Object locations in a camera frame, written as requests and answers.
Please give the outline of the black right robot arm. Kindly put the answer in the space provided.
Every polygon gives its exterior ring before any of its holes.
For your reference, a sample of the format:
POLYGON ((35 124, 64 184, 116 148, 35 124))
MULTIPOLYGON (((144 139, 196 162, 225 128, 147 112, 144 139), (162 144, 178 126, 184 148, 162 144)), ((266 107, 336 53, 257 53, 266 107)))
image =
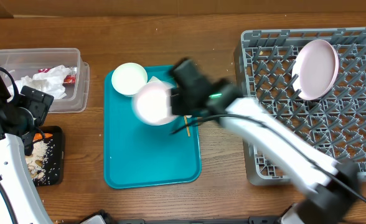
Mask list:
POLYGON ((272 118, 255 100, 229 81, 205 77, 176 78, 172 112, 215 120, 261 150, 302 192, 305 199, 290 206, 277 223, 339 223, 360 196, 357 168, 314 149, 272 118))

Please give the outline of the pink bowl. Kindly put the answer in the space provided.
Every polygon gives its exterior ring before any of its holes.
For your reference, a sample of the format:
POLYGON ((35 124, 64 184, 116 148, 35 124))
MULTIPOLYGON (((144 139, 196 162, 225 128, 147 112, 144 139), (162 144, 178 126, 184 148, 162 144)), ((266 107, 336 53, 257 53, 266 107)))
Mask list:
POLYGON ((151 126, 162 126, 177 118, 172 114, 171 90, 168 82, 152 81, 145 84, 133 97, 136 117, 151 126))

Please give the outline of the large pink plate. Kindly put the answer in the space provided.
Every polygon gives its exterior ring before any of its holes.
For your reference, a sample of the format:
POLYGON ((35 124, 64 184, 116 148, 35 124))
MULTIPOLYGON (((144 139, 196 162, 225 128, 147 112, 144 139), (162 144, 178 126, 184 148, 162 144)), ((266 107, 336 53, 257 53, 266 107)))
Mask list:
POLYGON ((298 53, 292 75, 297 75, 293 89, 301 90, 303 100, 315 100, 331 90, 339 71, 339 58, 333 46, 317 39, 306 44, 298 53))

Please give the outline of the orange carrot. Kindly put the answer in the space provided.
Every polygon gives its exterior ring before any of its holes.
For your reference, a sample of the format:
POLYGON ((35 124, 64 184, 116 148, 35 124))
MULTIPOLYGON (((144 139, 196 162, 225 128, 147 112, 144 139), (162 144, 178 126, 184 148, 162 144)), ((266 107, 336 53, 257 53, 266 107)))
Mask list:
POLYGON ((35 136, 33 138, 33 141, 38 141, 38 140, 51 138, 52 136, 53 136, 53 134, 50 134, 50 133, 44 133, 44 134, 37 133, 37 134, 35 134, 35 136))

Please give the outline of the white napkin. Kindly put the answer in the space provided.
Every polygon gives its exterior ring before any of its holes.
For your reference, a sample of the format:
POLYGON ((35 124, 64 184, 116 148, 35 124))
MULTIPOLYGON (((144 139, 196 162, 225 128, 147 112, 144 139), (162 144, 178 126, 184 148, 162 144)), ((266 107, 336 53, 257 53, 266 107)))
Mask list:
POLYGON ((44 68, 32 77, 24 76, 22 78, 14 78, 14 83, 20 93, 24 86, 50 94, 55 100, 60 100, 67 96, 65 80, 70 75, 75 75, 76 67, 65 67, 59 65, 54 68, 44 68))

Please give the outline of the red snack wrapper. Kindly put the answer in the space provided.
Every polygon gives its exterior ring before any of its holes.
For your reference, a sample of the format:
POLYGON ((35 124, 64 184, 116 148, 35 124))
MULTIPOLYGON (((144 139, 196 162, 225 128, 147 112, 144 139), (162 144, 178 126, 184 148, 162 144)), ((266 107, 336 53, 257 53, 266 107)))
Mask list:
POLYGON ((63 74, 65 74, 65 78, 63 80, 63 84, 75 84, 78 68, 77 67, 64 67, 63 65, 53 67, 53 68, 41 68, 38 70, 39 73, 49 73, 56 72, 60 70, 63 74))

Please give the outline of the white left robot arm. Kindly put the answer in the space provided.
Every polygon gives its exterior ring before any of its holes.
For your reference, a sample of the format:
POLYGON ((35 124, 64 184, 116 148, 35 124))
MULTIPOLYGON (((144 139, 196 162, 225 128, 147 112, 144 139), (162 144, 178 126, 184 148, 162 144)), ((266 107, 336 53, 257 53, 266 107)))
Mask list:
POLYGON ((32 153, 53 96, 25 86, 10 93, 0 67, 0 223, 51 223, 29 174, 32 153))

